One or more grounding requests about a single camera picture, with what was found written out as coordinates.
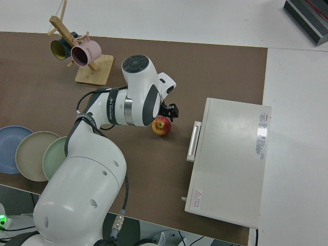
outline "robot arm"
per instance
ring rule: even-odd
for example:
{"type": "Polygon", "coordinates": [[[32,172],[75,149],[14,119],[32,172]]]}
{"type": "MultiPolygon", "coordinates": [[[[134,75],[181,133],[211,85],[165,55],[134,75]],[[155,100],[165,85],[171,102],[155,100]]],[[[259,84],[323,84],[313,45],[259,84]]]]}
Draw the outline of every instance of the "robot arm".
{"type": "MultiPolygon", "coordinates": [[[[146,56],[127,58],[122,72],[128,89],[100,88],[78,112],[65,144],[67,158],[35,206],[39,234],[22,245],[94,246],[102,239],[102,224],[125,179],[126,161],[111,140],[94,130],[109,123],[149,125],[176,86],[166,74],[157,74],[146,56]]],[[[162,112],[171,120],[178,116],[175,105],[162,112]]]]}

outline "wooden base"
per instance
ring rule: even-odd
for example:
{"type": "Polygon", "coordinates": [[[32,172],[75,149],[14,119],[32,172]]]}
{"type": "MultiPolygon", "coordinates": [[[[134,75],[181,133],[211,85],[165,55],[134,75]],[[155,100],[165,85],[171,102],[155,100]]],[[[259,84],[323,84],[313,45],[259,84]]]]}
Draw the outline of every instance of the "wooden base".
{"type": "Polygon", "coordinates": [[[104,86],[114,63],[114,57],[112,55],[101,55],[94,63],[97,66],[97,71],[92,71],[88,66],[80,67],[75,81],[82,84],[104,86]]]}

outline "green light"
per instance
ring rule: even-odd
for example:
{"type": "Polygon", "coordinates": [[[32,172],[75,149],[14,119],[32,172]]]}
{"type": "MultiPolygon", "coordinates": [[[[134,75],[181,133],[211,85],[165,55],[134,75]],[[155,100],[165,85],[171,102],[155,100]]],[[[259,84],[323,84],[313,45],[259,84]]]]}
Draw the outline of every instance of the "green light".
{"type": "Polygon", "coordinates": [[[5,224],[7,221],[7,217],[5,215],[0,215],[0,224],[5,224]]]}

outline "brown table mat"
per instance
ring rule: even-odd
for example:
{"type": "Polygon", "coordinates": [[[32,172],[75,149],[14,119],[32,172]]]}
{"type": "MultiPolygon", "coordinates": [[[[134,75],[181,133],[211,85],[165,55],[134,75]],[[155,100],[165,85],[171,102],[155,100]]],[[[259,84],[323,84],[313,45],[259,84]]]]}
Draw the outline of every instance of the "brown table mat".
{"type": "MultiPolygon", "coordinates": [[[[66,68],[70,59],[61,61],[52,55],[54,39],[58,36],[0,32],[0,127],[20,125],[66,136],[75,121],[76,103],[97,88],[74,81],[78,67],[66,68]]],[[[186,161],[193,123],[202,120],[206,98],[261,104],[267,49],[105,37],[93,40],[103,54],[115,57],[108,87],[126,85],[120,65],[134,54],[148,56],[158,73],[167,73],[177,83],[165,100],[179,108],[169,135],[157,136],[151,126],[116,126],[106,132],[127,161],[127,216],[247,245],[248,228],[187,213],[181,197],[187,196],[193,166],[186,161]]],[[[3,173],[0,183],[34,193],[42,192],[46,185],[20,174],[3,173]]],[[[123,185],[111,212],[120,210],[124,190],[123,185]]]]}

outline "apple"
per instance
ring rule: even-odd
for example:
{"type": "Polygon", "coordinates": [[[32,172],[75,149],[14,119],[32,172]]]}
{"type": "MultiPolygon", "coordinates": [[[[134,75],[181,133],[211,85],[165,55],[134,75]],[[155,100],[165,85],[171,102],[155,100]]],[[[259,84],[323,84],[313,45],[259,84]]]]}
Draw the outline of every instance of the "apple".
{"type": "Polygon", "coordinates": [[[171,122],[167,118],[160,116],[153,121],[152,128],[157,135],[165,136],[171,130],[171,122]]]}

